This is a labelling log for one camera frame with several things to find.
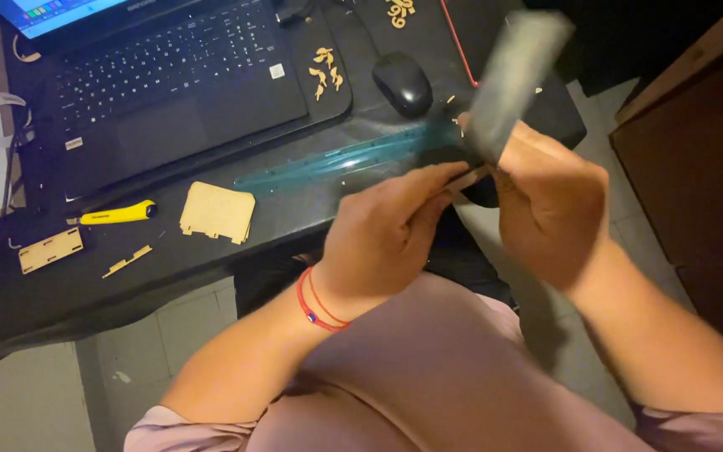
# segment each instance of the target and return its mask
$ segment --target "laptop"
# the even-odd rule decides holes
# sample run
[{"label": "laptop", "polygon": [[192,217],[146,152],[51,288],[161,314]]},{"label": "laptop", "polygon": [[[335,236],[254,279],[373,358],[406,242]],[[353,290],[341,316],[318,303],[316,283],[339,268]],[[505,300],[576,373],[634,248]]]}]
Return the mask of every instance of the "laptop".
[{"label": "laptop", "polygon": [[41,52],[67,200],[308,114],[269,0],[0,0],[0,21]]}]

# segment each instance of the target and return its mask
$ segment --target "laptop screen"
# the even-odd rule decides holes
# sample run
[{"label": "laptop screen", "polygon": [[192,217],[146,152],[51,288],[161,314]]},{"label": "laptop screen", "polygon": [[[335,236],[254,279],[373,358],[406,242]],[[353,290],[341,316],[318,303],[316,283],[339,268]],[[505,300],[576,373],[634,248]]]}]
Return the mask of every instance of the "laptop screen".
[{"label": "laptop screen", "polygon": [[127,0],[0,0],[0,15],[34,38]]}]

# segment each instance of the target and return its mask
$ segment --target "computer mouse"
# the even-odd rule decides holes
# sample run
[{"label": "computer mouse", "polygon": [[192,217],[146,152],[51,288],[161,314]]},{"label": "computer mouse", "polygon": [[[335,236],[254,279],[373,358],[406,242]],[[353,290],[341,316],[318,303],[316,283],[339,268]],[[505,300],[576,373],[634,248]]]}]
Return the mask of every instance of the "computer mouse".
[{"label": "computer mouse", "polygon": [[423,116],[434,102],[426,73],[412,57],[400,51],[378,59],[373,67],[373,81],[405,118]]}]

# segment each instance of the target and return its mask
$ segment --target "touchpad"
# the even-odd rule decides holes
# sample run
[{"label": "touchpad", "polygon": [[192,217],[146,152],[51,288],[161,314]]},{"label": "touchpad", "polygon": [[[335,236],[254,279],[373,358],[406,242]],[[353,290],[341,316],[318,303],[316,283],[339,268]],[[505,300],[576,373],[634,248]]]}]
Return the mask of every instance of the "touchpad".
[{"label": "touchpad", "polygon": [[193,97],[143,108],[122,119],[117,133],[122,159],[134,174],[205,150],[208,144]]}]

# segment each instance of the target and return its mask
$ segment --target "laptop sticker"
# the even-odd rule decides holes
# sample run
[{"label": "laptop sticker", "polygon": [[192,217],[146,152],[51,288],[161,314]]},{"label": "laptop sticker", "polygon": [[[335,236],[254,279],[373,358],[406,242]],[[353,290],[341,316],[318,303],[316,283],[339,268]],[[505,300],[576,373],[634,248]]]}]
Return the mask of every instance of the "laptop sticker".
[{"label": "laptop sticker", "polygon": [[269,74],[272,76],[273,80],[283,77],[285,75],[284,74],[284,66],[282,64],[278,63],[275,66],[270,67]]},{"label": "laptop sticker", "polygon": [[66,141],[66,150],[72,150],[76,147],[83,146],[83,138],[79,137],[77,139],[73,139],[71,141]]}]

